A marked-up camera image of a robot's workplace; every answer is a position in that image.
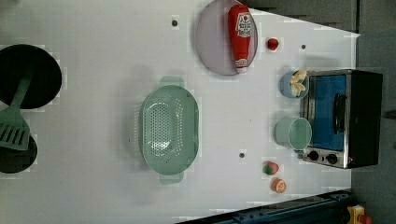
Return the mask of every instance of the cup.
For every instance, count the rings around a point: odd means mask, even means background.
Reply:
[[[282,119],[276,124],[276,142],[303,153],[312,138],[312,128],[303,118]]]

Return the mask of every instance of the toaster oven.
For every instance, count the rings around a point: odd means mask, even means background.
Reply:
[[[310,71],[301,112],[312,126],[303,160],[348,169],[378,163],[382,75]]]

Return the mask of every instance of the oven window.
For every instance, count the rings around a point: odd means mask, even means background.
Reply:
[[[347,94],[347,77],[326,76],[313,78],[315,85],[315,118],[313,130],[313,147],[329,150],[344,150],[344,133],[335,133],[333,108],[337,93]]]

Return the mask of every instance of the small toy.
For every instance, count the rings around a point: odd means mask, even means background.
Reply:
[[[276,193],[283,193],[286,190],[286,183],[282,179],[275,178],[271,189]]]
[[[270,50],[276,50],[277,46],[279,46],[279,42],[277,41],[276,38],[270,38],[267,41],[267,48]]]
[[[271,161],[268,161],[263,168],[263,171],[267,174],[267,175],[274,175],[276,174],[276,172],[279,170],[279,166]]]

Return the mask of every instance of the food item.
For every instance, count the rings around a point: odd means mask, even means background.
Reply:
[[[290,90],[291,90],[291,94],[295,97],[297,97],[300,93],[300,91],[297,89],[295,85],[290,85]]]
[[[279,46],[279,42],[275,38],[270,38],[267,41],[267,48],[270,50],[276,50],[277,46]]]
[[[293,76],[291,76],[291,79],[290,79],[291,94],[293,94],[296,97],[299,97],[301,94],[301,91],[306,90],[305,86],[302,84],[304,82],[305,78],[306,78],[305,70],[297,71]]]
[[[248,48],[251,37],[252,18],[248,7],[236,5],[228,12],[228,29],[230,32],[233,57],[238,73],[248,70]]]
[[[293,83],[293,85],[299,90],[299,91],[305,91],[305,86],[301,83]]]
[[[276,193],[283,193],[286,190],[286,183],[282,179],[275,178],[275,180],[271,186],[271,189],[273,191],[275,191]]]
[[[276,174],[276,172],[279,170],[279,166],[274,163],[274,162],[267,162],[264,166],[263,171],[267,174],[267,175],[274,175]]]

